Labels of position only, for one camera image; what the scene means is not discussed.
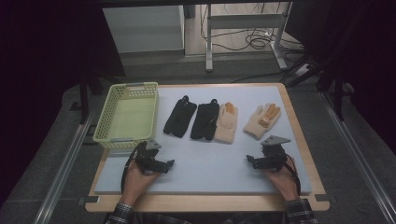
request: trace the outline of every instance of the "black strap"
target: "black strap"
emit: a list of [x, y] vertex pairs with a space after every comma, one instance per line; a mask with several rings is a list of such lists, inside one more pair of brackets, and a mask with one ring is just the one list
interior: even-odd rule
[[300, 196], [300, 194], [301, 194], [301, 184], [300, 184], [300, 178], [298, 177], [297, 172], [296, 172], [296, 166], [294, 164], [294, 161], [291, 159], [291, 156], [289, 156], [288, 154], [286, 154], [286, 155], [290, 158], [291, 163], [293, 164], [294, 170], [291, 169], [291, 167], [286, 162], [283, 163], [283, 165], [286, 167], [286, 169], [288, 169], [290, 171], [291, 175], [293, 176], [293, 179], [296, 182], [296, 186], [297, 186], [297, 193]]

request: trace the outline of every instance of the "metal frame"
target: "metal frame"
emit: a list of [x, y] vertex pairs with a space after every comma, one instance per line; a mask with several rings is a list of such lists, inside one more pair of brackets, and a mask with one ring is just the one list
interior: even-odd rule
[[247, 29], [247, 28], [278, 28], [275, 41], [271, 48], [281, 70], [286, 70], [285, 60], [279, 49], [279, 42], [289, 16], [291, 2], [288, 2], [282, 14], [259, 15], [223, 15], [212, 16], [212, 7], [207, 5], [207, 40], [206, 40], [206, 72], [213, 71], [212, 30]]

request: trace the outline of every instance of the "plaid shirt sleeve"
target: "plaid shirt sleeve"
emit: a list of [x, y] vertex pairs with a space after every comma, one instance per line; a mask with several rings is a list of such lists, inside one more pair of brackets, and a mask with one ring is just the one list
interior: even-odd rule
[[117, 203], [114, 212], [111, 214], [106, 224], [129, 224], [132, 220], [134, 209], [124, 203]]
[[285, 202], [286, 219], [289, 224], [319, 224], [307, 199]]

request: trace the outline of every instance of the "person's right hand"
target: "person's right hand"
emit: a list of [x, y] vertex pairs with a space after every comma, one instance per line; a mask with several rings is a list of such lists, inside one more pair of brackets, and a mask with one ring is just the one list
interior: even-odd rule
[[[294, 165], [294, 158], [288, 156], [286, 163], [296, 171]], [[280, 192], [285, 201], [292, 201], [300, 199], [297, 193], [297, 186], [291, 175], [290, 171], [283, 166], [278, 172], [272, 172], [270, 170], [262, 170], [274, 187]]]

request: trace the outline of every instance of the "yellow plastic basket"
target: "yellow plastic basket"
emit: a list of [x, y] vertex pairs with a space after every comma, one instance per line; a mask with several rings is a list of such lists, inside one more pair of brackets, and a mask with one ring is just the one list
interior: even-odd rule
[[104, 148], [130, 148], [155, 133], [158, 83], [110, 87], [93, 141]]

